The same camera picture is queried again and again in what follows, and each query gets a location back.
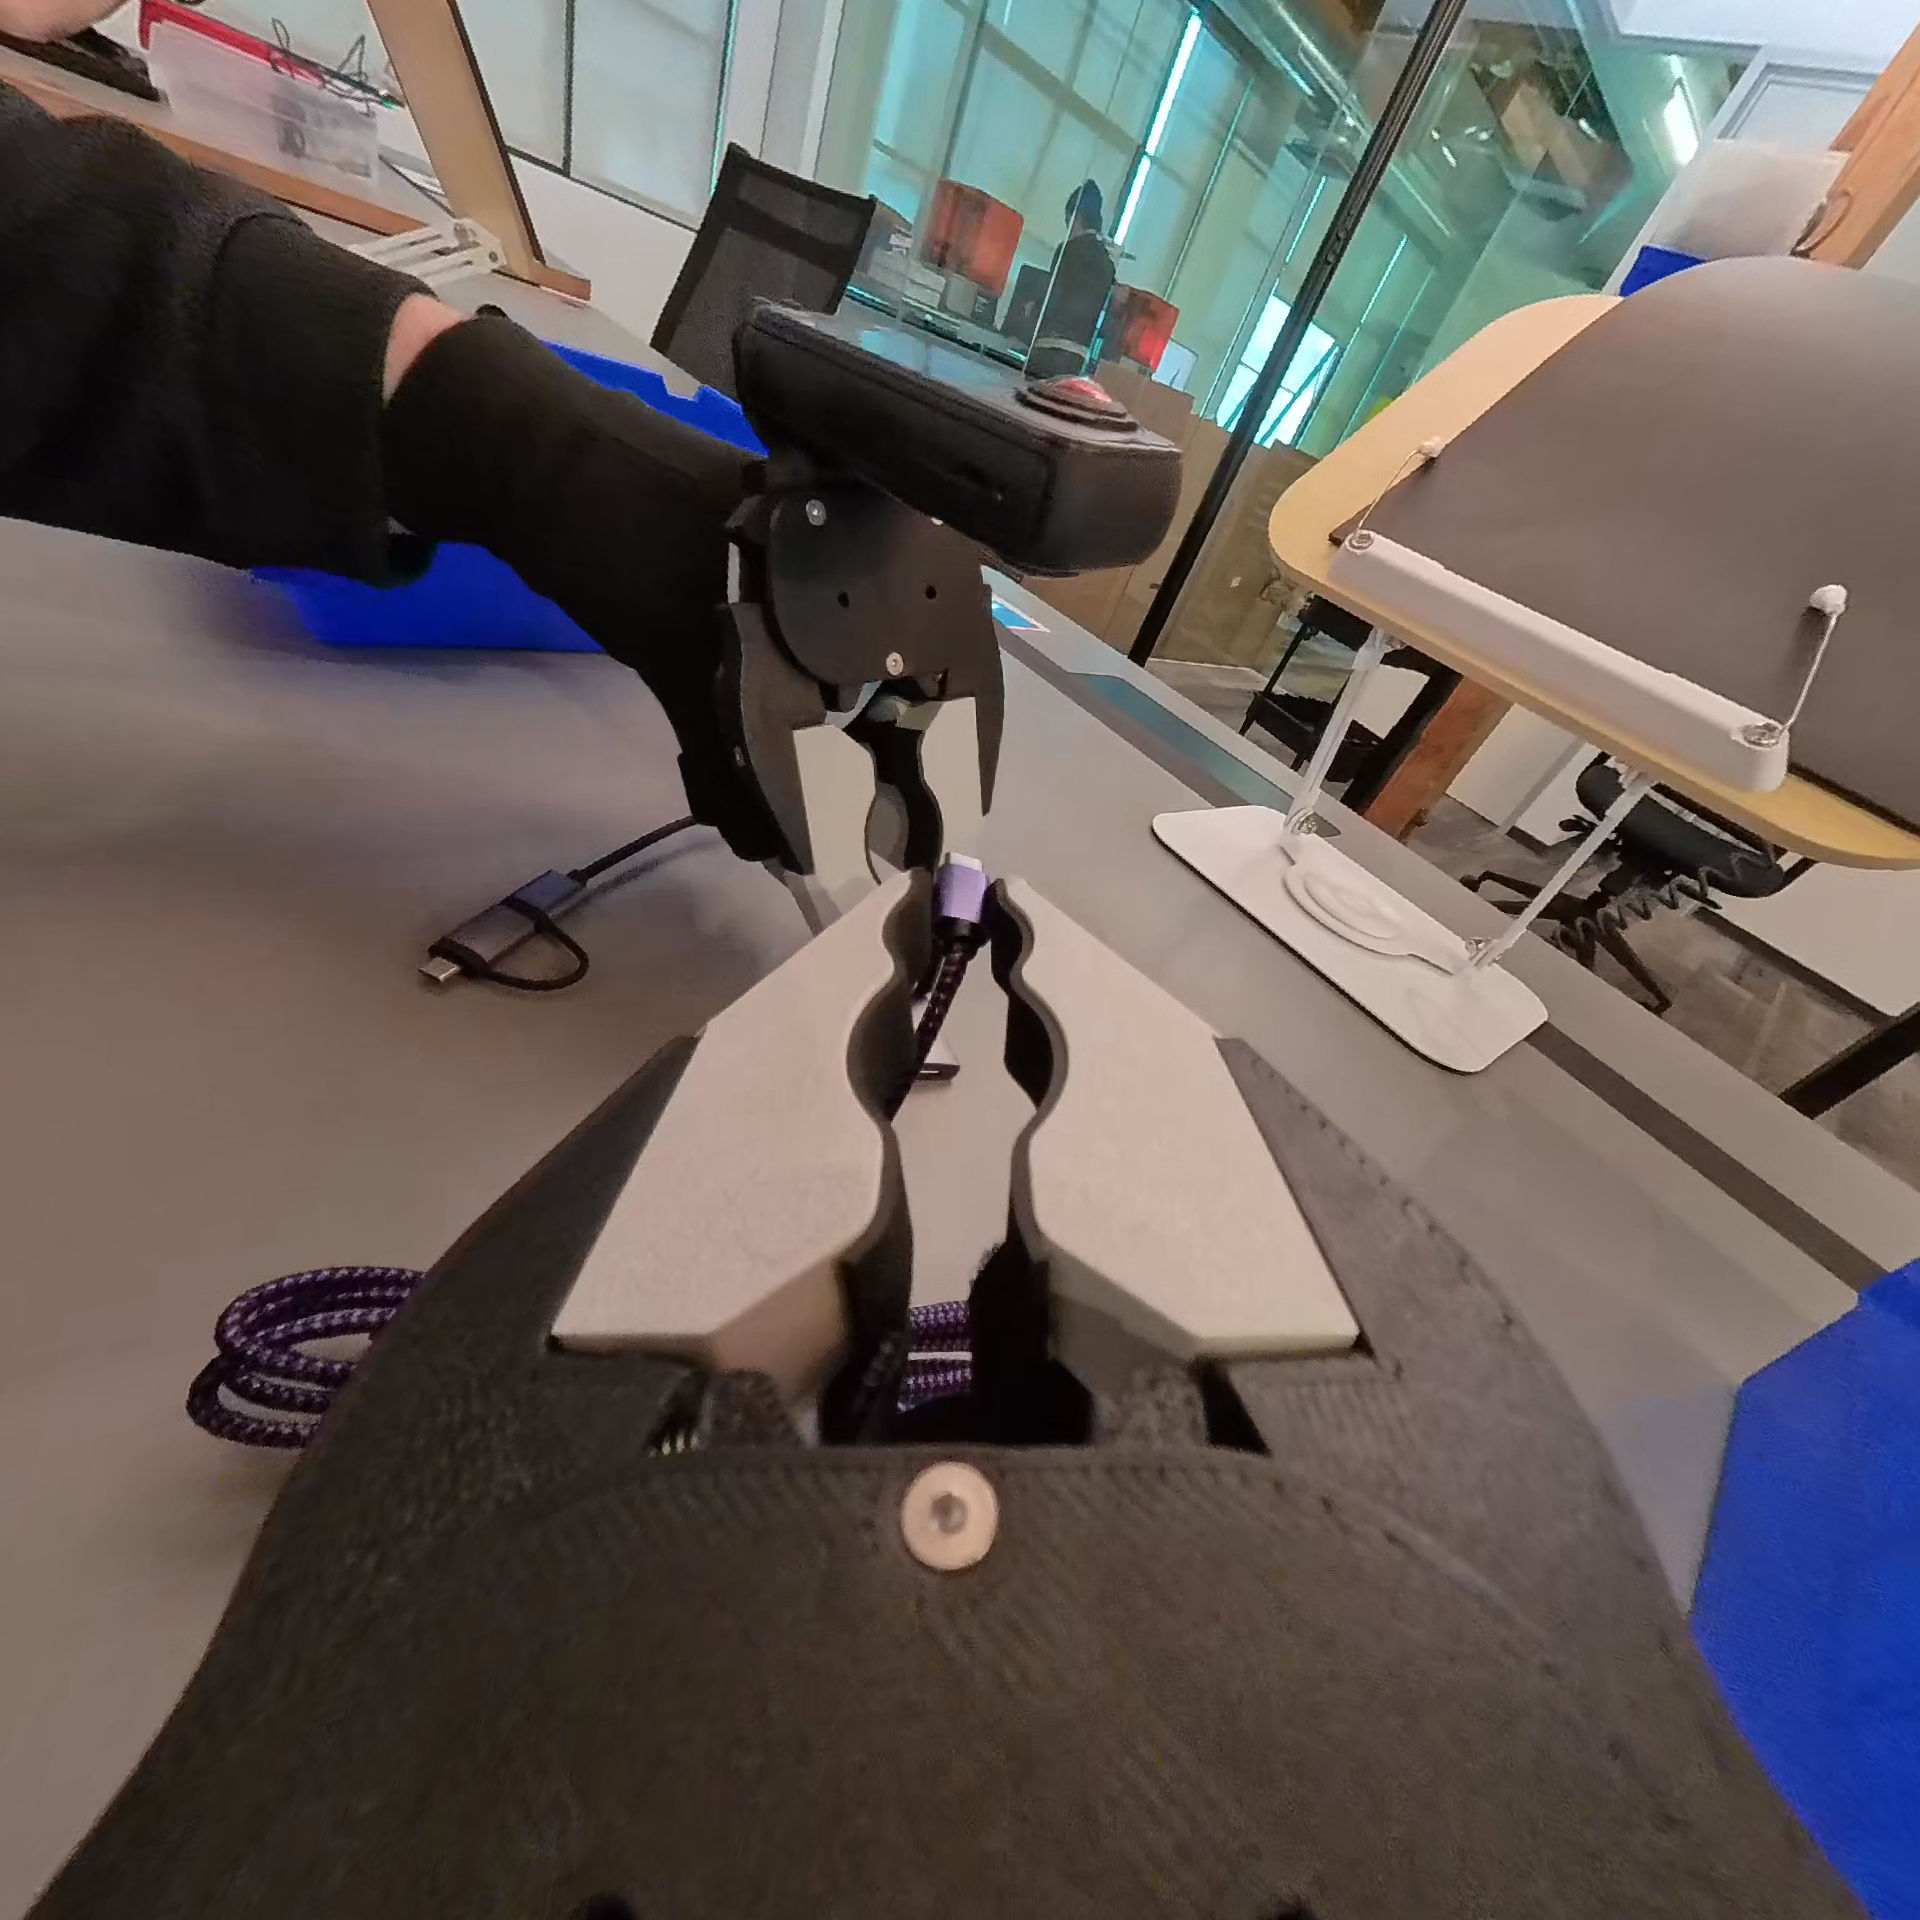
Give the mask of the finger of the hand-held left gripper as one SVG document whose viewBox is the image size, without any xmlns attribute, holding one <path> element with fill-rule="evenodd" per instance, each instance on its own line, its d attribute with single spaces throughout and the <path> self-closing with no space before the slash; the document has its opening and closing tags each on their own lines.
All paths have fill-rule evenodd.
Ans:
<svg viewBox="0 0 1920 1920">
<path fill-rule="evenodd" d="M 873 804 L 862 827 L 870 872 L 933 872 L 944 859 L 944 815 L 925 767 L 933 706 L 865 706 L 862 751 L 873 759 Z"/>
<path fill-rule="evenodd" d="M 795 735 L 812 866 L 786 878 L 801 923 L 818 937 L 873 891 L 867 816 L 873 758 L 843 728 L 818 726 Z"/>
</svg>

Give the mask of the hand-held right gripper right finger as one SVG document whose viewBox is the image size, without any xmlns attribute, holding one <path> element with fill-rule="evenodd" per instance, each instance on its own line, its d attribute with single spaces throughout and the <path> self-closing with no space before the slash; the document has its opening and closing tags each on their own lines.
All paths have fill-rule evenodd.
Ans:
<svg viewBox="0 0 1920 1920">
<path fill-rule="evenodd" d="M 1150 1369 L 1351 1355 L 1356 1315 L 1229 1061 L 1226 1039 L 1047 903 L 995 883 L 1011 1241 L 1041 1346 L 1117 1396 Z"/>
</svg>

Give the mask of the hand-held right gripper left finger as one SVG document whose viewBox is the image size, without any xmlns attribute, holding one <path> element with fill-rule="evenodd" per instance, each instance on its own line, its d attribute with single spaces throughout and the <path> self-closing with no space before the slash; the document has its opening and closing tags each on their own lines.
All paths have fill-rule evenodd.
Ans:
<svg viewBox="0 0 1920 1920">
<path fill-rule="evenodd" d="M 553 1317 L 563 1352 L 816 1396 L 899 1317 L 921 969 L 925 878 L 899 872 L 706 1026 Z"/>
</svg>

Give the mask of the blue plastic bin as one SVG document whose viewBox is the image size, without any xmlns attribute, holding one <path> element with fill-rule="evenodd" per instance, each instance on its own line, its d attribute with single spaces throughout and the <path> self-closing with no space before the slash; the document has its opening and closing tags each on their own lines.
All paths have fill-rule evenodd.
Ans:
<svg viewBox="0 0 1920 1920">
<path fill-rule="evenodd" d="M 714 387 L 682 394 L 655 367 L 548 340 L 588 379 L 629 394 L 666 419 L 740 453 L 762 458 L 737 403 Z M 260 585 L 282 591 L 301 629 L 336 650 L 451 650 L 597 654 L 596 639 L 563 610 L 526 588 L 514 569 L 469 541 L 443 541 L 427 569 L 402 585 L 378 588 L 320 569 L 253 569 Z"/>
<path fill-rule="evenodd" d="M 1692 1639 L 1860 1905 L 1915 1918 L 1915 1261 L 1740 1384 Z"/>
</svg>

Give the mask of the person's left forearm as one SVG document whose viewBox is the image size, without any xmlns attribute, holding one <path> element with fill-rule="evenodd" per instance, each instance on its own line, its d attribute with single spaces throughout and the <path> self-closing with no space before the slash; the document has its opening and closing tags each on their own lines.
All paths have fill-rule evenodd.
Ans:
<svg viewBox="0 0 1920 1920">
<path fill-rule="evenodd" d="M 3 513 L 386 585 L 428 545 L 383 470 L 427 289 L 122 119 L 3 97 Z"/>
</svg>

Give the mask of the person's left hand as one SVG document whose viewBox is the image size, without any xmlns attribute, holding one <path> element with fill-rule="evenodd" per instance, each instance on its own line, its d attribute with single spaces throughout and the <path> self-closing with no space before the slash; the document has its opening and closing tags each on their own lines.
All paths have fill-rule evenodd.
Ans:
<svg viewBox="0 0 1920 1920">
<path fill-rule="evenodd" d="M 611 389 L 505 316 L 438 332 L 380 424 L 385 504 L 427 541 L 483 546 L 659 701 L 688 808 L 740 802 L 719 721 L 727 519 L 742 453 Z"/>
</svg>

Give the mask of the black mesh chair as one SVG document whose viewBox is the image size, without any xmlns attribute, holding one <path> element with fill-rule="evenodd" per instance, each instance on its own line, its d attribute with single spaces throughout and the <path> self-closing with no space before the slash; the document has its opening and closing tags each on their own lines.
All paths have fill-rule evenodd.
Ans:
<svg viewBox="0 0 1920 1920">
<path fill-rule="evenodd" d="M 731 142 L 649 346 L 695 383 L 735 398 L 732 336 L 754 298 L 832 314 L 874 210 L 874 197 L 786 175 Z"/>
</svg>

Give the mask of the black office chair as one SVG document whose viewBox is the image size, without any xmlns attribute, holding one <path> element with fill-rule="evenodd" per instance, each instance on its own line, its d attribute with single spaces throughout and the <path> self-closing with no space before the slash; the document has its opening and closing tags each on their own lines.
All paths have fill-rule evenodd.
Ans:
<svg viewBox="0 0 1920 1920">
<path fill-rule="evenodd" d="M 1720 899 L 1771 899 L 1815 861 L 1788 855 L 1733 822 L 1682 802 L 1666 788 L 1649 790 L 1598 845 L 1595 885 L 1556 893 L 1534 923 L 1538 937 L 1595 970 L 1606 953 L 1641 990 L 1648 1011 L 1673 1008 L 1666 989 L 1648 970 L 1627 934 L 1660 913 L 1716 907 Z"/>
</svg>

